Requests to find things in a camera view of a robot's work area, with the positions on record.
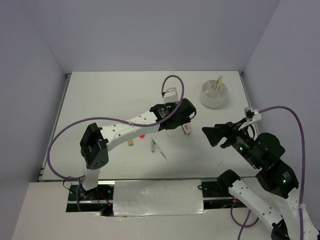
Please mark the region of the pink mini stapler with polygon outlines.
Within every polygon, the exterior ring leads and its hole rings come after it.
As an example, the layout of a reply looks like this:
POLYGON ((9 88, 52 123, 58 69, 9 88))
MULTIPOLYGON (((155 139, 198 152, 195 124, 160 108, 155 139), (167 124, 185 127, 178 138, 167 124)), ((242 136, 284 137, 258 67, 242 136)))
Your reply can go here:
POLYGON ((192 133, 192 128, 190 124, 184 124, 181 127, 185 136, 188 136, 192 133))

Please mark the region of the blue clear pen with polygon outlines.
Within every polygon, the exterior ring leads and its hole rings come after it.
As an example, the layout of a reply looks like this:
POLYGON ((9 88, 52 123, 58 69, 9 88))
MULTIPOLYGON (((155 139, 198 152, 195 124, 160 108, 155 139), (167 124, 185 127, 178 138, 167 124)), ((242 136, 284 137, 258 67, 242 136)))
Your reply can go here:
POLYGON ((164 152, 161 150, 161 148, 159 147, 159 145, 156 143, 156 141, 151 138, 151 141, 153 142, 153 145, 155 146, 155 148, 160 152, 160 154, 162 155, 162 157, 168 161, 168 158, 166 157, 166 155, 164 154, 164 152))

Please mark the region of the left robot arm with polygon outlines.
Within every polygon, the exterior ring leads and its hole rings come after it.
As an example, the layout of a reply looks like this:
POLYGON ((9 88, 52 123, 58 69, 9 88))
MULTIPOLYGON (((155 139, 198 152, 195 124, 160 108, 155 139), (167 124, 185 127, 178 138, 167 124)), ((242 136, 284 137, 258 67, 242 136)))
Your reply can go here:
POLYGON ((90 124, 80 141, 80 153, 86 167, 80 194, 88 200, 97 196, 100 169, 109 162, 109 152, 115 147, 142 135, 176 129, 190 123, 196 114, 195 106, 183 98, 181 104, 156 104, 145 113, 130 119, 128 124, 121 122, 102 127, 96 123, 90 124))

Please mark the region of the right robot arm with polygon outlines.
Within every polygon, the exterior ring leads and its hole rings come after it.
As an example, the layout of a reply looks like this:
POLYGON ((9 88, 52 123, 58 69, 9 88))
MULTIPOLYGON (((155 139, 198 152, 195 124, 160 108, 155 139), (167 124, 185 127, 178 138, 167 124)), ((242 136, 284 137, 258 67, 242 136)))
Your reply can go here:
POLYGON ((302 184, 293 169, 281 160, 285 149, 271 133, 250 137, 241 128, 243 121, 203 127, 210 145, 215 147, 222 138, 222 149, 233 147, 254 169, 261 187, 273 197, 273 208, 254 193, 239 175, 229 169, 217 178, 217 190, 231 195, 251 210, 270 232, 273 240, 318 240, 320 232, 312 224, 306 208, 299 202, 302 184))

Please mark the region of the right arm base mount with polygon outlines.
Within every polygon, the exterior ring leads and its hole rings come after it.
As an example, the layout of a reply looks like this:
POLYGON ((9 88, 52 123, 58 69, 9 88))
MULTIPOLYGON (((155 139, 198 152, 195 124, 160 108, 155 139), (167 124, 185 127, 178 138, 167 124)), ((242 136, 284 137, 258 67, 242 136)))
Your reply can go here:
POLYGON ((197 188, 202 193, 205 210, 230 209, 234 203, 239 201, 229 193, 221 191, 216 180, 201 181, 197 188))

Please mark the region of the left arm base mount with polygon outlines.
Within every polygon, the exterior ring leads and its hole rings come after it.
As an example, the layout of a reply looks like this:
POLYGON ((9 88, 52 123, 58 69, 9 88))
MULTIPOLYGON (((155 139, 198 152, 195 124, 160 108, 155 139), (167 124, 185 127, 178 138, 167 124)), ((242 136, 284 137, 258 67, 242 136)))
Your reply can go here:
POLYGON ((98 185, 96 190, 85 195, 82 189, 79 190, 77 196, 78 184, 72 183, 70 186, 63 187, 68 190, 66 212, 78 213, 80 207, 81 213, 98 213, 103 217, 113 217, 113 198, 114 198, 114 183, 102 183, 98 185))

